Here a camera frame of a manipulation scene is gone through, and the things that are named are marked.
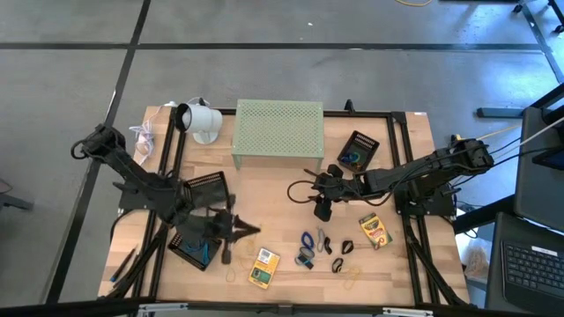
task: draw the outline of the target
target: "yellow card package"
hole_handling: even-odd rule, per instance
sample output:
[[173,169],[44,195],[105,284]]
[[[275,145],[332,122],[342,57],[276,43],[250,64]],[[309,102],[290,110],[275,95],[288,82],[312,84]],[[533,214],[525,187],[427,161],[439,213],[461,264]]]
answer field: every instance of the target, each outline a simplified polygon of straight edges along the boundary
[[249,281],[265,290],[272,281],[274,271],[280,261],[280,255],[261,247],[255,265],[249,274]]
[[359,220],[359,223],[362,231],[370,239],[372,245],[374,245],[374,249],[377,250],[392,241],[390,234],[386,231],[386,227],[384,227],[384,224],[374,212]]

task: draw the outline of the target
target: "white lamp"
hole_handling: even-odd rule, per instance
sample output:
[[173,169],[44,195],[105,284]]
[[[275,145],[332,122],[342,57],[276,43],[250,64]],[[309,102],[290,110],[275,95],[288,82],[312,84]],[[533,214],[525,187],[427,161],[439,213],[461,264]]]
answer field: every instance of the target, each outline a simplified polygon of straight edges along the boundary
[[200,144],[210,144],[219,136],[223,123],[221,112],[210,109],[203,98],[193,98],[176,108],[174,124],[181,132],[189,132]]

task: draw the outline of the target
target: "concrete floor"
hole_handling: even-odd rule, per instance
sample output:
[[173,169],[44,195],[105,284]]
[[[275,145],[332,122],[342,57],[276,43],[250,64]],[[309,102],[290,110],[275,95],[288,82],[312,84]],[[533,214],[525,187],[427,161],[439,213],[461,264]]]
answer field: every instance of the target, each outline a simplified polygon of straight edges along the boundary
[[[0,42],[129,42],[142,0],[0,0]],[[531,11],[564,68],[564,39],[544,2]],[[141,42],[537,43],[513,4],[433,1],[153,1]],[[123,50],[0,50],[0,178],[35,206],[0,212],[0,306],[36,304],[48,280],[86,162],[71,144],[103,122]],[[214,107],[239,98],[320,100],[341,109],[428,112],[434,142],[519,124],[475,117],[477,107],[527,107],[557,85],[531,51],[137,51],[115,126],[138,125],[145,107],[205,96]],[[493,149],[519,129],[487,139]],[[512,194],[516,161],[464,185],[460,199],[484,204]],[[119,177],[102,167],[62,300],[94,299],[109,244]],[[491,239],[491,227],[481,237]]]

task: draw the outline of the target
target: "pen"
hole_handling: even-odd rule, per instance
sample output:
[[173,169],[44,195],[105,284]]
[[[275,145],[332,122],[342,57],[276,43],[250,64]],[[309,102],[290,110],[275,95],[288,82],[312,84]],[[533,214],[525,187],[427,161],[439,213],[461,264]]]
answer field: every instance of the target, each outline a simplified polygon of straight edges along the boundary
[[120,276],[120,274],[122,274],[123,269],[125,268],[125,265],[127,265],[127,262],[130,261],[131,256],[133,255],[133,253],[135,252],[135,248],[134,247],[131,252],[129,254],[127,254],[127,256],[125,257],[125,259],[123,260],[122,264],[119,266],[119,268],[117,268],[117,271],[112,275],[112,277],[109,278],[110,282],[115,282],[117,281],[117,278]]

